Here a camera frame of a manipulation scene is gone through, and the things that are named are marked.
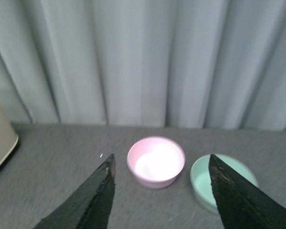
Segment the curtain fold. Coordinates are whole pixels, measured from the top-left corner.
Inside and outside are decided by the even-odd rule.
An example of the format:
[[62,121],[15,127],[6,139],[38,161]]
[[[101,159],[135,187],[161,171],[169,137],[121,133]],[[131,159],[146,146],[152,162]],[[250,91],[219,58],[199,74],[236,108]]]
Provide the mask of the curtain fold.
[[14,122],[286,129],[286,0],[0,0]]

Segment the pink bowl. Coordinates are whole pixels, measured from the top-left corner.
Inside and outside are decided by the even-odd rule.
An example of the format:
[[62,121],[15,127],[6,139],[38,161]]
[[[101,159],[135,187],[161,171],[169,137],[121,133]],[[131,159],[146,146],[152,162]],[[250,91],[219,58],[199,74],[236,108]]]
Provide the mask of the pink bowl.
[[173,183],[184,164],[181,147],[173,140],[159,136],[141,139],[127,155],[127,165],[138,182],[153,189]]

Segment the gray table surface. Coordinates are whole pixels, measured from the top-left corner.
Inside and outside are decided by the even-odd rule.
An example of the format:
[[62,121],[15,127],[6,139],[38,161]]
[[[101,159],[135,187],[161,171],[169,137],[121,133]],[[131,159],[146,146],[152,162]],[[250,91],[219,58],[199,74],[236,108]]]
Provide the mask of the gray table surface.
[[[0,229],[33,228],[111,153],[116,156],[116,192],[109,229],[222,229],[220,217],[197,203],[190,183],[192,164],[209,153],[242,161],[255,174],[260,188],[286,208],[286,132],[80,125],[14,127],[21,144],[0,168]],[[126,164],[130,147],[152,135],[176,141],[186,155],[179,177],[162,190],[140,186]]]

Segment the plastic container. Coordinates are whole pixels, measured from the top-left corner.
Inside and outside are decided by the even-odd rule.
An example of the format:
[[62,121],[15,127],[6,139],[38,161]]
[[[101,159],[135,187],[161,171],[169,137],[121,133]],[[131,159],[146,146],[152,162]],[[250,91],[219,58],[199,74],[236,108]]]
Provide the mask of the plastic container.
[[[255,176],[243,163],[227,155],[216,154],[216,156],[258,187]],[[212,193],[209,161],[210,155],[199,158],[191,168],[190,178],[197,201],[205,209],[218,214],[216,200]]]
[[127,165],[137,181],[160,189],[176,179],[185,164],[181,147],[171,139],[152,136],[136,142],[128,152]]

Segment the mint green bowl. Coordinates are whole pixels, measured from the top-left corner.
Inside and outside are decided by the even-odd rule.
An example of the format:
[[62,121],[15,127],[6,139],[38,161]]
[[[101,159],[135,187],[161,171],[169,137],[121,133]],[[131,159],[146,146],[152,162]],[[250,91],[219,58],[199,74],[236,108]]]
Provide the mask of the mint green bowl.
[[[216,156],[218,156],[236,172],[258,187],[255,176],[243,163],[227,155],[216,154]],[[216,201],[212,193],[211,178],[208,168],[209,160],[210,155],[205,155],[199,158],[191,168],[190,177],[194,194],[199,204],[205,209],[218,214]]]

